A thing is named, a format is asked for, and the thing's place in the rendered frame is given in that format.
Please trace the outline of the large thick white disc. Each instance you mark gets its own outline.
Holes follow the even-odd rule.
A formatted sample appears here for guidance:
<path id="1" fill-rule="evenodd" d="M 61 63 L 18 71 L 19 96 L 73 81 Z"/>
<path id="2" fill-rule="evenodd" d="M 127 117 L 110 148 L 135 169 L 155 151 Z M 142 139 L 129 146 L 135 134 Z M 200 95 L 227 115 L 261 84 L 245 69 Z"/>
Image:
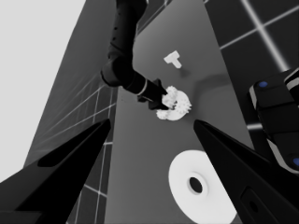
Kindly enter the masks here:
<path id="1" fill-rule="evenodd" d="M 180 210 L 197 224 L 231 224 L 236 210 L 207 154 L 186 150 L 171 162 L 171 193 Z"/>

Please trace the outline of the small white T-shaped piece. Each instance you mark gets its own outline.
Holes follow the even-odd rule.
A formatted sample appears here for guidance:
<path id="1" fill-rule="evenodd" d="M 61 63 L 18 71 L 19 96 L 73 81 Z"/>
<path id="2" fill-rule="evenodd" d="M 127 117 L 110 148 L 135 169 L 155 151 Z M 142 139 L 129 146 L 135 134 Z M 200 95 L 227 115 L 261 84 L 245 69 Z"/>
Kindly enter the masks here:
<path id="1" fill-rule="evenodd" d="M 180 69 L 182 67 L 182 64 L 179 61 L 179 54 L 176 50 L 164 57 L 164 61 L 166 63 L 173 64 L 177 69 Z"/>

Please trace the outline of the white round carrier with pins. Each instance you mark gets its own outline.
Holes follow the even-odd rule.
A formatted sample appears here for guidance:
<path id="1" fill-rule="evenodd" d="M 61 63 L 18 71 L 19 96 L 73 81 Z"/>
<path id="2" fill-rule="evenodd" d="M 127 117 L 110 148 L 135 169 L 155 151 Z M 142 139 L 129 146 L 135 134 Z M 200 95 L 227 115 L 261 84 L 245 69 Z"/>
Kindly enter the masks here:
<path id="1" fill-rule="evenodd" d="M 187 96 L 187 94 L 186 93 L 184 93 L 183 91 L 178 91 L 178 97 L 177 98 L 179 98 L 179 97 L 186 97 L 186 98 L 188 98 L 189 99 L 189 97 Z M 175 107 L 176 107 L 176 104 L 173 106 L 173 108 L 172 109 L 168 109 L 169 110 L 169 116 L 168 116 L 168 118 L 167 119 L 163 119 L 163 120 L 170 120 L 170 121 L 176 121 L 176 120 L 179 120 L 179 119 L 182 119 L 186 114 L 188 114 L 188 113 L 186 113 L 186 114 L 179 114 L 176 110 L 175 110 Z"/>

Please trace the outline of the larger white gear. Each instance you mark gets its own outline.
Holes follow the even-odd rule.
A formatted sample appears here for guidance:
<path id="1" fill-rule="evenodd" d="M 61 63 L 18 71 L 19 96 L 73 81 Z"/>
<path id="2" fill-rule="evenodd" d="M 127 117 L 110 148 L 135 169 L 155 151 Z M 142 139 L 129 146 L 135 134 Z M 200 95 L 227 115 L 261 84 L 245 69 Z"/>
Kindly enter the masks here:
<path id="1" fill-rule="evenodd" d="M 176 103 L 178 97 L 177 91 L 170 90 L 167 95 L 164 95 L 162 98 L 162 103 L 166 105 L 168 108 L 172 109 Z"/>

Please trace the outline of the dark robot body block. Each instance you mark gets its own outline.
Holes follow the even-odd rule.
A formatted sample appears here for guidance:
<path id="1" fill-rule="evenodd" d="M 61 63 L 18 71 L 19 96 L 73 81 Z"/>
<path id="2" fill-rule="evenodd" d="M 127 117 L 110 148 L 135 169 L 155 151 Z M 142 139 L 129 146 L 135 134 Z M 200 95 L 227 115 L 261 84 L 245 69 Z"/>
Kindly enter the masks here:
<path id="1" fill-rule="evenodd" d="M 299 67 L 255 82 L 249 97 L 278 164 L 299 175 Z"/>

